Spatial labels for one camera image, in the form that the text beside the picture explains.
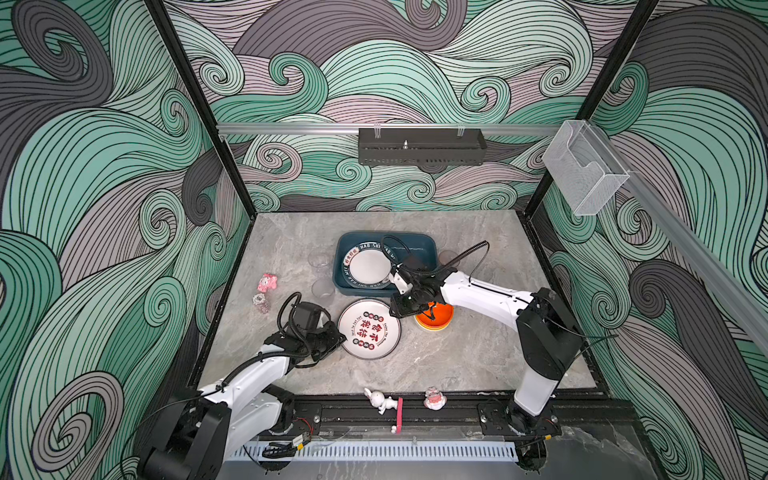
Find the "black frame pole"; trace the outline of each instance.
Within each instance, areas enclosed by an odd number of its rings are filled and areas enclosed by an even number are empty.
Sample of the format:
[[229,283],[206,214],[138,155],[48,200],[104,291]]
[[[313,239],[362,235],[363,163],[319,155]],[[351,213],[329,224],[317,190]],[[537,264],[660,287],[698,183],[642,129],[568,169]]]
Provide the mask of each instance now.
[[163,38],[163,43],[168,50],[170,58],[176,65],[176,69],[181,76],[181,81],[184,83],[184,86],[187,87],[192,104],[200,115],[203,126],[208,132],[216,152],[219,154],[221,163],[224,165],[224,168],[227,169],[227,173],[232,180],[232,184],[235,187],[238,197],[240,197],[240,201],[243,202],[248,217],[250,217],[251,220],[254,220],[256,218],[256,208],[253,205],[253,201],[250,199],[243,178],[237,171],[237,163],[235,162],[230,149],[227,148],[221,138],[219,138],[219,131],[216,127],[216,117],[214,117],[214,113],[205,99],[203,89],[200,87],[200,82],[197,81],[197,76],[195,76],[194,71],[192,70],[192,64],[190,63],[189,58],[187,58],[186,52],[184,52],[184,47],[182,46],[181,40],[176,33],[176,29],[170,20],[168,10],[166,10],[163,0],[144,0],[144,3],[147,5],[147,9],[149,10],[150,15],[152,15],[154,24],[160,32],[160,36]]
[[[581,104],[581,108],[576,114],[576,120],[589,120],[592,118],[592,115],[598,109],[598,105],[603,99],[603,96],[605,96],[608,88],[611,87],[614,78],[619,74],[627,57],[629,57],[629,54],[632,52],[632,48],[634,48],[637,38],[640,37],[640,33],[643,31],[650,16],[654,13],[654,9],[658,2],[659,0],[640,0],[637,3],[637,6],[634,8],[632,15],[627,21],[627,25],[624,26],[624,30],[616,40],[616,44],[611,50],[611,54],[608,55],[608,60],[605,62],[605,65],[603,65],[602,70],[600,70],[597,80],[594,81],[592,88],[584,99],[584,103]],[[544,200],[544,195],[547,194],[551,185],[552,176],[547,171],[538,183],[536,190],[528,201],[528,205],[525,206],[523,214],[526,218],[530,219],[533,214],[536,213],[536,209],[541,205],[541,202]]]

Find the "blue plastic tray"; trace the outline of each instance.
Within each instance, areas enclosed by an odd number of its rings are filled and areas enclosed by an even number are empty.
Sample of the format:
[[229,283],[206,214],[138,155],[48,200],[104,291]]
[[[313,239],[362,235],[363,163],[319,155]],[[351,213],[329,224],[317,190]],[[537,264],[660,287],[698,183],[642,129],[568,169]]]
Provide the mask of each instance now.
[[[339,243],[336,245],[336,258],[333,259],[333,283],[336,284],[336,288],[342,295],[384,297],[391,296],[397,291],[391,283],[379,289],[355,288],[347,283],[341,271],[341,262],[352,247],[363,242],[380,242],[385,235],[394,235],[402,240],[411,249],[411,253],[421,260],[428,269],[437,268],[437,247],[429,235],[407,232],[348,232],[339,238]],[[385,244],[397,256],[398,260],[403,260],[406,257],[406,249],[394,240],[387,240]]]

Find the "pink pig toy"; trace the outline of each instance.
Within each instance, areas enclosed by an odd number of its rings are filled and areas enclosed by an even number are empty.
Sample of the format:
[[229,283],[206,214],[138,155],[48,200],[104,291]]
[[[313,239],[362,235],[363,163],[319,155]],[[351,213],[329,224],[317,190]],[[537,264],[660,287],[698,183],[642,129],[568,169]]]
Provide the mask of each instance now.
[[442,406],[445,405],[445,402],[448,401],[445,395],[433,386],[429,387],[427,391],[424,392],[424,396],[426,397],[424,399],[424,406],[430,410],[440,410]]
[[265,273],[259,280],[259,286],[257,287],[261,293],[266,293],[267,290],[275,290],[277,288],[277,275],[272,273]]

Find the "black cable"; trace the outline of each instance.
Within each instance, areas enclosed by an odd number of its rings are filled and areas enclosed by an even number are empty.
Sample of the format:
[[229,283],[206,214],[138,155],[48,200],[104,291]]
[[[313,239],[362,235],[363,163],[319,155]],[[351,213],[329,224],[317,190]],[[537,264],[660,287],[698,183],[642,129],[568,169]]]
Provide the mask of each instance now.
[[293,457],[298,449],[293,446],[292,443],[281,444],[278,442],[270,442],[271,449],[264,449],[261,452],[261,456],[274,460],[277,458]]
[[405,243],[405,242],[403,242],[402,240],[400,240],[398,237],[395,237],[394,235],[385,235],[384,237],[382,237],[382,241],[381,241],[381,242],[379,242],[379,245],[381,246],[381,248],[383,248],[383,247],[384,247],[384,240],[386,240],[386,239],[388,239],[388,238],[391,238],[391,239],[392,239],[392,240],[394,240],[395,242],[397,242],[397,243],[399,243],[400,245],[402,245],[402,247],[403,247],[404,249],[406,249],[406,253],[411,253],[411,249],[410,249],[410,248],[408,248],[408,245],[406,245],[406,243]]
[[217,387],[217,388],[216,388],[216,389],[215,389],[213,392],[210,392],[210,393],[204,393],[204,394],[201,394],[201,395],[197,395],[197,396],[191,397],[191,398],[189,398],[189,399],[184,399],[184,400],[177,400],[176,402],[171,402],[171,403],[168,403],[168,404],[166,404],[166,405],[163,405],[163,406],[161,406],[159,409],[155,410],[154,412],[150,413],[149,415],[147,415],[147,418],[146,418],[146,419],[144,419],[144,420],[140,421],[140,422],[138,423],[138,425],[136,425],[136,426],[134,427],[133,431],[132,431],[132,432],[131,432],[131,434],[128,436],[128,438],[127,438],[127,439],[125,439],[125,443],[123,444],[123,449],[122,449],[122,450],[120,450],[120,459],[118,460],[118,465],[120,466],[120,477],[121,477],[123,480],[127,480],[127,477],[125,476],[125,470],[124,470],[124,468],[123,468],[123,457],[125,457],[125,449],[128,447],[128,444],[130,443],[130,441],[131,441],[131,439],[134,437],[134,435],[136,435],[136,432],[138,432],[138,429],[139,429],[139,428],[140,428],[140,427],[141,427],[141,426],[142,426],[144,423],[146,423],[146,422],[148,422],[148,421],[152,420],[152,417],[154,417],[156,414],[158,414],[159,412],[162,412],[164,409],[166,409],[166,408],[168,408],[168,407],[170,407],[170,406],[172,406],[172,405],[176,405],[176,404],[178,404],[178,403],[187,403],[187,402],[192,402],[193,400],[199,400],[199,399],[202,399],[202,398],[204,398],[204,397],[207,397],[207,396],[209,396],[209,395],[213,395],[214,393],[216,393],[216,392],[219,392],[220,390],[221,390],[221,388]]
[[230,372],[229,375],[227,375],[224,380],[221,381],[219,384],[222,387],[225,387],[232,382],[232,380],[240,374],[243,370],[248,368],[249,366],[253,365],[256,362],[261,362],[262,360],[271,359],[276,356],[287,356],[290,359],[305,359],[306,355],[303,353],[288,353],[288,352],[258,352],[256,356],[253,356],[246,360],[245,362],[242,362],[240,365],[238,365],[234,370]]
[[290,303],[290,300],[292,298],[296,297],[296,302],[293,304],[293,308],[296,308],[296,305],[298,302],[301,301],[301,292],[293,292],[291,293],[288,298],[286,298],[286,301],[283,302],[283,306],[280,307],[280,311],[277,313],[277,330],[282,333],[284,336],[288,336],[288,333],[286,333],[285,328],[283,327],[282,318],[283,318],[283,312],[285,311],[286,307],[288,306],[288,303]]
[[574,357],[574,361],[573,361],[573,362],[575,362],[575,361],[576,361],[576,359],[577,359],[578,357],[580,357],[580,356],[584,355],[584,352],[586,352],[587,350],[589,350],[589,349],[590,349],[590,348],[592,348],[593,346],[597,345],[598,343],[600,343],[600,342],[604,342],[604,341],[605,341],[605,340],[607,340],[607,339],[614,339],[614,338],[616,338],[616,337],[618,337],[618,335],[609,335],[609,336],[604,336],[603,338],[599,339],[597,342],[593,342],[593,343],[590,343],[589,345],[587,345],[587,348],[585,348],[585,349],[582,349],[582,350],[581,350],[581,351],[578,353],[578,355],[576,355],[576,357]]
[[248,458],[250,458],[250,459],[251,459],[251,461],[252,461],[253,463],[255,463],[256,465],[258,465],[258,466],[259,466],[259,468],[261,468],[262,470],[264,470],[264,471],[266,472],[266,468],[264,468],[264,467],[263,467],[263,465],[261,465],[261,464],[259,463],[259,461],[258,461],[258,460],[256,460],[254,457],[250,456],[250,453],[248,452],[248,447],[246,447],[245,445],[243,445],[243,451],[245,452],[245,454],[246,454],[246,455],[248,455]]
[[431,275],[436,275],[437,273],[441,273],[443,270],[447,270],[448,268],[450,268],[450,267],[451,267],[451,266],[453,266],[454,264],[456,264],[456,263],[458,263],[458,262],[462,261],[463,259],[465,259],[465,258],[466,258],[466,257],[468,257],[469,255],[473,254],[473,253],[474,253],[474,252],[476,252],[477,250],[480,250],[480,249],[481,249],[481,248],[483,248],[483,247],[488,247],[488,248],[490,248],[490,246],[491,246],[491,244],[490,244],[490,243],[488,243],[488,241],[486,241],[486,240],[483,240],[482,242],[479,242],[479,243],[476,243],[475,245],[472,245],[472,246],[471,246],[471,247],[469,247],[467,250],[464,250],[463,252],[461,252],[459,255],[456,255],[456,256],[453,258],[453,260],[451,260],[451,261],[447,262],[445,265],[441,265],[441,266],[437,267],[437,268],[436,268],[436,269],[434,269],[434,270],[430,270],[429,272],[425,272],[425,271],[422,271],[422,270],[414,270],[413,268],[409,268],[409,267],[407,267],[406,265],[403,265],[403,264],[401,264],[400,266],[398,266],[398,268],[399,268],[399,269],[401,269],[401,270],[404,270],[404,271],[406,271],[406,272],[408,272],[408,273],[411,273],[411,274],[414,274],[414,275],[419,275],[419,276],[431,276]]
[[524,444],[518,446],[518,448],[519,449],[524,449],[525,447],[529,447],[531,445],[536,445],[537,443],[541,443],[541,442],[545,441],[546,439],[547,439],[546,437],[534,437],[534,440],[532,442],[524,443]]
[[[541,442],[536,443],[536,456],[541,460]],[[536,473],[541,475],[541,464],[539,464],[539,467],[536,469]]]
[[[280,311],[277,314],[277,329],[282,333],[284,336],[288,336],[288,333],[286,332],[285,327],[283,326],[283,323],[281,321],[283,317],[283,313],[285,312],[286,307],[288,307],[288,304],[290,303],[291,299],[296,298],[296,302],[292,305],[292,308],[290,312],[288,313],[288,327],[290,327],[293,334],[298,337],[302,343],[304,344],[304,348],[306,349],[306,353],[288,353],[288,352],[267,352],[262,353],[259,352],[256,354],[256,356],[249,358],[245,362],[242,362],[240,365],[238,365],[234,370],[232,370],[229,375],[224,377],[224,380],[221,381],[220,385],[222,387],[225,387],[232,382],[232,380],[240,374],[243,370],[248,368],[249,366],[253,365],[256,362],[261,362],[266,359],[274,358],[276,356],[286,356],[291,359],[297,359],[297,362],[301,362],[306,357],[310,356],[312,354],[312,347],[310,343],[307,341],[306,336],[304,336],[300,331],[299,327],[296,325],[296,323],[293,321],[293,312],[296,309],[296,305],[301,301],[301,292],[293,292],[291,293],[288,298],[286,298],[286,301],[283,302],[283,305],[280,307]],[[322,309],[323,312],[328,316],[328,321],[331,321],[331,315],[328,313],[328,310]],[[297,369],[306,369],[311,366],[317,365],[317,362],[311,363],[309,365],[296,365]]]
[[429,313],[427,313],[427,312],[422,312],[422,313],[424,314],[425,317],[427,317],[428,319],[434,321],[434,320],[436,320],[436,318],[435,318],[435,302],[430,302],[430,303],[432,305],[429,306]]
[[557,327],[560,327],[560,328],[562,328],[562,329],[563,329],[563,330],[565,330],[566,332],[570,332],[570,333],[573,333],[573,334],[574,334],[574,335],[576,335],[576,336],[580,336],[580,337],[581,337],[581,338],[583,338],[583,339],[614,339],[614,338],[616,338],[616,337],[618,336],[618,335],[617,335],[617,334],[615,334],[615,333],[614,333],[614,334],[611,334],[611,335],[605,335],[605,336],[581,335],[581,334],[580,334],[580,333],[578,333],[578,332],[574,332],[573,330],[571,330],[571,329],[569,329],[569,328],[566,328],[566,327],[562,326],[561,324],[559,324],[559,323],[555,322],[555,321],[554,321],[553,319],[551,319],[551,318],[547,318],[547,319],[548,319],[550,322],[552,322],[552,324],[553,324],[553,325],[555,325],[555,326],[557,326]]
[[475,265],[475,268],[473,268],[473,269],[472,269],[472,273],[470,273],[470,274],[469,274],[469,284],[470,284],[470,285],[472,285],[472,275],[474,275],[474,274],[475,274],[475,270],[477,270],[477,269],[478,269],[478,267],[479,267],[479,266],[480,266],[480,264],[483,262],[483,260],[485,260],[485,258],[488,256],[488,252],[490,252],[490,251],[491,251],[491,244],[490,244],[490,243],[488,243],[488,242],[485,242],[485,246],[486,246],[486,248],[485,248],[485,254],[482,256],[482,258],[480,259],[480,261],[478,262],[478,264],[477,264],[477,265]]

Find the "white rabbit figurine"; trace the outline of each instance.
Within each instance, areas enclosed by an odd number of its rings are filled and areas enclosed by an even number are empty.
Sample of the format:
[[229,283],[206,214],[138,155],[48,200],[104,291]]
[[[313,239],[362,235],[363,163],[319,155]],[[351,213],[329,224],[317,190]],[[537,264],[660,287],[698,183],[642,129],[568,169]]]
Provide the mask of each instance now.
[[384,411],[387,409],[397,409],[397,400],[393,400],[392,397],[385,399],[384,394],[379,390],[371,392],[368,389],[363,389],[363,391],[366,397],[371,400],[371,405],[379,409],[379,415],[384,415]]

